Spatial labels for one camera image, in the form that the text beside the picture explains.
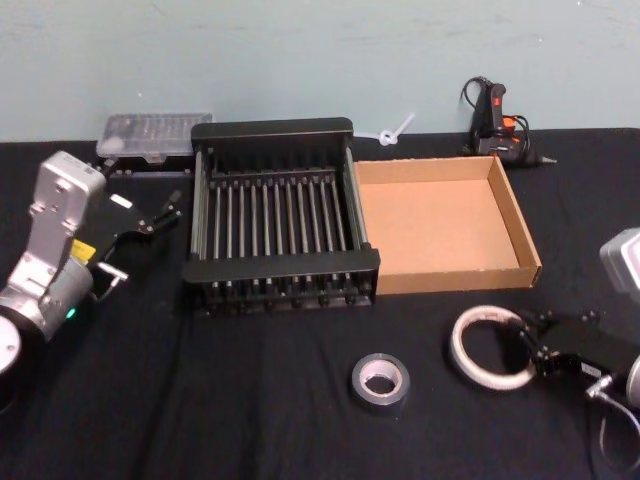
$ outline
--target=white zip tie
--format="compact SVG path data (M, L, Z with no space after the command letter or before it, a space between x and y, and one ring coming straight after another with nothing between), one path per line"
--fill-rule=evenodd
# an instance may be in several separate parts
M395 132L392 132L391 130L383 130L380 133L354 132L353 136L378 140L380 142L380 145L382 145L383 147L386 147L387 145L395 145L396 143L398 143L398 136L406 130L409 124L413 122L414 118L416 118L415 113L409 114L405 121L402 122L402 124L398 128L396 128Z

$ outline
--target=silver duct tape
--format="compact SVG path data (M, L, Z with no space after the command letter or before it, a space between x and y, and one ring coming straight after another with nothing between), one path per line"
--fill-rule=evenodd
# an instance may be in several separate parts
M393 384L390 392L377 393L367 386L382 377ZM382 416L398 417L404 407L411 381L406 367L397 358L385 353L373 353L362 358L351 373L355 400L366 410Z

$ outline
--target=black dish rack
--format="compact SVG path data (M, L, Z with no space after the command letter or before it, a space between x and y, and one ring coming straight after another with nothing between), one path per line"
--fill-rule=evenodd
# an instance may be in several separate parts
M369 305L367 241L346 118L193 127L194 197L182 277L210 311Z

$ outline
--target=open cardboard tray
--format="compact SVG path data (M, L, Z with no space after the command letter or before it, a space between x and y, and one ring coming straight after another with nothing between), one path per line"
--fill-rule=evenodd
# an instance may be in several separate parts
M541 263L494 157L359 161L379 294L532 286Z

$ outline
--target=black table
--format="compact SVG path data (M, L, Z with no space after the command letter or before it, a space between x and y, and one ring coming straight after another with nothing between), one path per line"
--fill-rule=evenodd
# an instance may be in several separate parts
M463 139L407 135L384 149L365 140L355 154L452 156ZM598 258L608 239L640 225L639 131L546 131L533 140L559 160L509 173L543 261L535 288L189 318L176 309L183 221L170 244L131 254L140 268L126 288L80 308L55 338L28 401L0 418L0 478L588 478L579 385L536 380L495 394L470 386L447 358L453 322L481 303L594 308L603 329L640 342L639 307L614 292ZM0 146L2 279L25 245L38 165L59 149L95 158L93 142ZM109 189L152 213L176 185L189 191L187 178L113 178ZM490 331L470 332L469 342L480 362L500 367ZM349 397L351 368L378 351L411 374L399 420L372 417ZM613 478L595 452L594 462L600 478Z

